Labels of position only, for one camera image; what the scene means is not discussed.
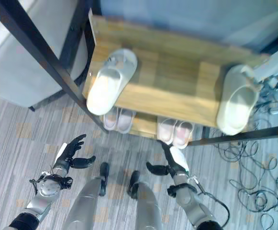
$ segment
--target patterned carpet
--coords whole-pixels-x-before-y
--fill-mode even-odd
[[[278,115],[271,117],[273,126],[278,125]],[[194,138],[199,139],[202,127],[197,126]],[[133,170],[140,170],[145,181],[153,189],[161,207],[163,229],[192,229],[184,211],[175,199],[167,195],[166,189],[173,183],[169,176],[151,175],[145,162],[165,164],[159,144],[154,140],[133,135],[111,132],[106,135],[97,128],[88,116],[62,93],[42,102],[36,112],[0,100],[0,229],[25,207],[33,197],[33,187],[29,179],[37,178],[42,170],[49,170],[55,155],[63,142],[69,142],[77,135],[86,133],[85,145],[77,154],[79,157],[97,157],[88,169],[71,169],[74,178],[71,190],[62,192],[61,198],[39,226],[41,230],[60,230],[63,222],[85,182],[98,175],[99,166],[107,161],[111,166],[107,195],[99,198],[94,229],[121,230],[134,229],[136,201],[126,193],[129,177]],[[278,138],[259,141],[255,158],[266,162],[271,157],[278,160]],[[237,189],[229,184],[229,179],[238,180],[238,163],[224,161],[214,146],[187,147],[183,150],[190,167],[190,174],[197,175],[205,190],[223,201],[231,211],[231,220],[225,229],[263,229],[260,213],[247,211],[237,199]],[[244,164],[258,177],[262,170],[249,161]],[[273,171],[278,176],[278,166]],[[242,171],[241,178],[246,183],[253,181],[252,175]],[[265,175],[262,185],[274,187],[273,180]],[[226,219],[224,209],[204,198],[204,204],[211,209],[220,223]],[[278,230],[278,212],[270,211]],[[269,219],[263,219],[265,229]]]

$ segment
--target slipper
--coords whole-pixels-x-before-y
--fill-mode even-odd
[[[167,145],[171,144],[177,120],[159,116],[157,122],[157,139],[163,141]]]
[[[178,121],[174,130],[173,145],[179,149],[184,149],[192,140],[193,130],[193,123]]]
[[[119,122],[117,125],[117,130],[120,133],[129,133],[131,127],[133,126],[133,119],[136,112],[128,109],[121,109],[119,115]]]
[[[135,73],[137,65],[137,57],[129,49],[119,49],[110,54],[88,94],[89,111],[95,115],[108,113]]]
[[[103,116],[103,125],[106,130],[115,130],[118,123],[119,109],[113,107],[108,113]]]
[[[261,87],[254,85],[254,71],[246,65],[231,68],[224,79],[217,126],[227,135],[240,133],[246,126]]]

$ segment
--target shoe rack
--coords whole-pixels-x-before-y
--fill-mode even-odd
[[[216,127],[223,77],[232,65],[251,67],[268,56],[147,26],[91,16],[95,49],[83,95],[103,62],[119,48],[131,49],[137,70],[115,106],[137,111],[131,134],[156,138],[157,116]]]

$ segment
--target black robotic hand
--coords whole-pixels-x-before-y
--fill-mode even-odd
[[[167,145],[166,143],[157,140],[160,144],[161,147],[164,151],[164,155],[166,157],[166,160],[168,162],[168,165],[152,165],[150,162],[146,163],[146,167],[149,170],[149,172],[151,172],[154,175],[157,176],[165,176],[168,175],[170,173],[171,177],[174,177],[174,175],[176,174],[176,172],[182,171],[186,174],[188,174],[188,172],[186,171],[185,168],[183,168],[181,165],[179,165],[178,163],[176,163],[174,161],[173,155],[171,153],[171,147],[172,145]]]
[[[84,144],[84,141],[81,141],[83,138],[85,138],[87,135],[83,134],[75,139],[73,139],[65,148],[61,156],[57,159],[56,163],[54,164],[54,168],[56,167],[63,167],[67,170],[69,170],[70,167],[75,169],[85,169],[89,167],[96,159],[95,156],[92,156],[91,158],[74,158],[77,150],[81,149],[81,145]]]

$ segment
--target metal pole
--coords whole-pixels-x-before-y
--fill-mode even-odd
[[[62,87],[63,91],[107,133],[101,121],[87,109],[81,91],[17,0],[0,0],[0,22]]]
[[[269,138],[278,138],[278,127],[255,130],[246,133],[239,133],[234,136],[222,136],[218,138],[203,138],[200,140],[189,142],[188,146],[211,145],[211,144],[219,144],[219,143],[232,142],[232,141],[260,140],[260,139],[269,139]]]

